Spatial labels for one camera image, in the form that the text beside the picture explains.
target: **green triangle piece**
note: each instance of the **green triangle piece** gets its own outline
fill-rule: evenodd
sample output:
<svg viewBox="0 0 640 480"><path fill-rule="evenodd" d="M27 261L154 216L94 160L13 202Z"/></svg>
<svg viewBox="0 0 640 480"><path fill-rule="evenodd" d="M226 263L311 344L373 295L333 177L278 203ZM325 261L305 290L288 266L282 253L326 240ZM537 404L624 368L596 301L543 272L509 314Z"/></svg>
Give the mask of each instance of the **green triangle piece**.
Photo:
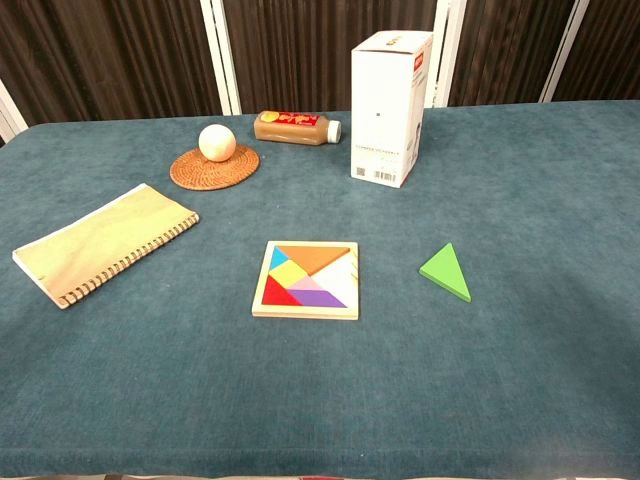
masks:
<svg viewBox="0 0 640 480"><path fill-rule="evenodd" d="M420 275L446 288L465 302L471 303L471 294L451 243L447 243L442 250L420 267Z"/></svg>

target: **spiral binding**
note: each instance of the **spiral binding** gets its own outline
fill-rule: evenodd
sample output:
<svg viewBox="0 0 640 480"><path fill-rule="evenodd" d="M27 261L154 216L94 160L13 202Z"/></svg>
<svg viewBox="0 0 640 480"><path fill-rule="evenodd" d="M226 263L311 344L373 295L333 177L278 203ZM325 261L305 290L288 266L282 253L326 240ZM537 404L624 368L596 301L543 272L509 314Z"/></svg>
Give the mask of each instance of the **spiral binding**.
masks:
<svg viewBox="0 0 640 480"><path fill-rule="evenodd" d="M171 240L176 238L185 230L191 228L193 225L198 223L200 217L198 217L197 213L190 215L186 220L180 222L175 227L170 228L162 235L154 238L152 241L147 242L146 245L141 245L139 248L136 248L135 251L131 252L129 255L125 255L124 258L118 260L114 264L107 267L106 270L103 270L98 275L93 278L88 279L86 282L83 282L80 286L74 288L73 290L65 293L60 298L61 301L66 302L67 306L73 305L77 301L79 301L85 295L90 294L96 288L98 288L103 283L108 282L117 274L130 267L142 257L150 254L154 250L160 248L165 243L169 243Z"/></svg>

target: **blue triangle piece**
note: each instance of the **blue triangle piece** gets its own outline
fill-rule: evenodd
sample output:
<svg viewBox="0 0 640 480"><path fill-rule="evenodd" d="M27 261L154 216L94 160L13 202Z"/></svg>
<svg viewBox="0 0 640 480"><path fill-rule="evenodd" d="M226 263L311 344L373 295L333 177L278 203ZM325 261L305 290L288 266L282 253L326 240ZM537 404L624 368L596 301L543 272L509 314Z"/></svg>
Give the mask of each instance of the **blue triangle piece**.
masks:
<svg viewBox="0 0 640 480"><path fill-rule="evenodd" d="M273 247L273 255L271 255L271 266L269 267L269 270L273 270L278 265L282 265L287 260L289 260L289 257L282 253L282 250L280 250L278 247Z"/></svg>

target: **plastic bottle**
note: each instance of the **plastic bottle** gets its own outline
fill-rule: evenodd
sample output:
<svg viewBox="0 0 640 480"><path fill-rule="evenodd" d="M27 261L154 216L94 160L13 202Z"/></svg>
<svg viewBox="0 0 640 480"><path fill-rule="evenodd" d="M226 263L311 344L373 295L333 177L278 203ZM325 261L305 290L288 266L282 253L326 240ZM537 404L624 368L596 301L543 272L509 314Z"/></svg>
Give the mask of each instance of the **plastic bottle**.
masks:
<svg viewBox="0 0 640 480"><path fill-rule="evenodd" d="M258 115L253 129L258 140L302 145L338 143L341 133L340 122L329 120L324 115L270 110Z"/></svg>

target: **red label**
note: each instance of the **red label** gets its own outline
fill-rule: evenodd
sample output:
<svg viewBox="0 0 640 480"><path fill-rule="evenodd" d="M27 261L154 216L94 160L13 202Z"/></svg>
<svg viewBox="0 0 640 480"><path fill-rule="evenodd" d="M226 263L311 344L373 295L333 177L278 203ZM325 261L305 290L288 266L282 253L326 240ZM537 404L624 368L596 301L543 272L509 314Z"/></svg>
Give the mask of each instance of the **red label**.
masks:
<svg viewBox="0 0 640 480"><path fill-rule="evenodd" d="M424 58L424 53L421 53L420 55L418 55L415 60L413 61L413 71L415 72L417 69L420 68L420 65L422 65L422 60Z"/></svg>
<svg viewBox="0 0 640 480"><path fill-rule="evenodd" d="M314 127L318 122L320 115L311 115L309 113L292 113L292 112L279 112L280 116L275 123L289 123L293 125L302 125L304 127Z"/></svg>

